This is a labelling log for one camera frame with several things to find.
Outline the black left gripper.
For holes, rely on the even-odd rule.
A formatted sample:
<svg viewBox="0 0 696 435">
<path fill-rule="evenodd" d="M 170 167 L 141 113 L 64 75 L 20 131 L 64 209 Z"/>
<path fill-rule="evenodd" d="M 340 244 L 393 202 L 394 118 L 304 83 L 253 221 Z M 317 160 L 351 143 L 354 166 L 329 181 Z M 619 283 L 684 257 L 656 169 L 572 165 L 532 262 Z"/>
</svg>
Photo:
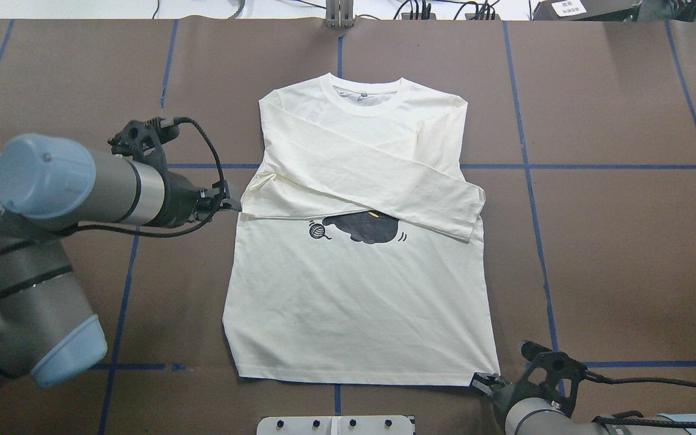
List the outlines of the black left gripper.
<svg viewBox="0 0 696 435">
<path fill-rule="evenodd" d="M 239 190 L 232 184 L 213 184 L 207 189 L 194 185 L 185 176 L 162 173 L 164 202 L 155 216 L 157 228 L 177 228 L 186 223 L 210 221 L 209 214 L 221 210 L 242 211 Z M 202 200 L 216 202 L 204 204 Z"/>
</svg>

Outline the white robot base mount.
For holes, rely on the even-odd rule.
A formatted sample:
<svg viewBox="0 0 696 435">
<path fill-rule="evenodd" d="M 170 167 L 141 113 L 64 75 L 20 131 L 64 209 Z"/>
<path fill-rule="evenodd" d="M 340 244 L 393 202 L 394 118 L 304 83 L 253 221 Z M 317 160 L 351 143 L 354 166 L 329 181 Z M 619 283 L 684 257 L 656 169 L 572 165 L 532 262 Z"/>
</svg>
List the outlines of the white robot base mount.
<svg viewBox="0 0 696 435">
<path fill-rule="evenodd" d="M 415 434 L 413 417 L 404 415 L 269 416 L 257 434 Z"/>
</svg>

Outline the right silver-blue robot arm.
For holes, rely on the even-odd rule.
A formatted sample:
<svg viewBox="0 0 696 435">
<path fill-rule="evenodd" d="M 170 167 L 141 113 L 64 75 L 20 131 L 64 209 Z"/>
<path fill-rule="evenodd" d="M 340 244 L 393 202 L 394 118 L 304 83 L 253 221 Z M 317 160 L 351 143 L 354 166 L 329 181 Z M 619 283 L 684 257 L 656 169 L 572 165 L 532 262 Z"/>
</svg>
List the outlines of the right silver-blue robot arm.
<svg viewBox="0 0 696 435">
<path fill-rule="evenodd" d="M 696 434 L 696 414 L 637 411 L 595 416 L 589 423 L 572 418 L 575 393 L 561 396 L 528 379 L 511 383 L 500 375 L 473 375 L 469 388 L 492 404 L 505 434 Z"/>
</svg>

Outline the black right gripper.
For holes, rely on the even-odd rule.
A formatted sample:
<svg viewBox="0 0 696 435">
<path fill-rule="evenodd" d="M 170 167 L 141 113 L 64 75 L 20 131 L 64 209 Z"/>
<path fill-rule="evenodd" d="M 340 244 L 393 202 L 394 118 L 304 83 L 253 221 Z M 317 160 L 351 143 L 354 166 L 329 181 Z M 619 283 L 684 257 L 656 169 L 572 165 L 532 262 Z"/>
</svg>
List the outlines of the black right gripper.
<svg viewBox="0 0 696 435">
<path fill-rule="evenodd" d="M 475 373 L 472 376 L 472 389 L 478 394 L 492 398 L 494 414 L 508 414 L 514 405 L 536 396 L 536 385 L 528 380 L 517 383 L 505 382 L 497 373 Z"/>
</svg>

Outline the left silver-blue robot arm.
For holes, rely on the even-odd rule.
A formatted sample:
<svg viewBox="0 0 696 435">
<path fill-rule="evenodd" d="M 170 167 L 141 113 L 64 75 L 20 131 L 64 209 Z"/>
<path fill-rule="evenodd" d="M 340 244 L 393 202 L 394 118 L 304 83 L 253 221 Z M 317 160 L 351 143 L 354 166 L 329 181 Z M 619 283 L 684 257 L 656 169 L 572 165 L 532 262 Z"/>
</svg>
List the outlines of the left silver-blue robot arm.
<svg viewBox="0 0 696 435">
<path fill-rule="evenodd" d="M 23 376 L 66 382 L 108 351 L 62 240 L 84 231 L 166 239 L 219 210 L 241 209 L 221 178 L 210 189 L 172 173 L 155 138 L 100 152 L 23 134 L 0 154 L 0 388 Z"/>
</svg>

